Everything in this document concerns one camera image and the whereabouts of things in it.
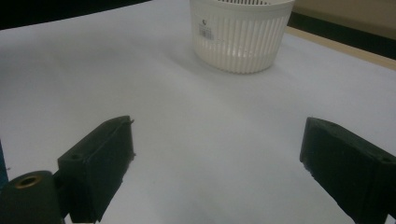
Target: white table surface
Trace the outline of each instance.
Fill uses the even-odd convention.
[[[137,157],[102,223],[347,224],[299,162],[305,119],[396,154],[396,72],[288,34],[269,69],[222,72],[194,54],[185,0],[0,31],[9,178],[55,172],[122,115]]]

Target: screw hole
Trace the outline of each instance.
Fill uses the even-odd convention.
[[[17,189],[26,189],[30,188],[33,185],[37,184],[40,182],[41,176],[39,175],[30,175],[26,176],[24,179],[20,180],[16,185],[15,188]]]

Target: black plastic part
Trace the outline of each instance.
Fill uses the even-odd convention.
[[[382,224],[395,211],[396,158],[345,128],[308,118],[300,161],[360,224]]]
[[[4,161],[4,154],[0,140],[0,192],[6,183],[8,183],[8,175],[7,175],[6,162]]]
[[[108,120],[58,159],[57,182],[70,190],[62,213],[70,209],[73,222],[101,220],[134,158],[131,123],[128,116]]]
[[[0,223],[63,223],[52,174],[32,172],[5,185],[0,194]]]
[[[58,194],[60,214],[61,217],[65,218],[67,214],[69,214],[74,203],[72,201],[70,179],[66,182],[65,178],[62,178],[58,171],[53,175],[53,180]]]

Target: white basket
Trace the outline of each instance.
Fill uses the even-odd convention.
[[[294,0],[190,0],[192,42],[205,62],[254,73],[276,57]]]

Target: slotted basket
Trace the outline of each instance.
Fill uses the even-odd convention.
[[[190,0],[192,42],[205,62],[254,73],[276,57],[294,0]]]

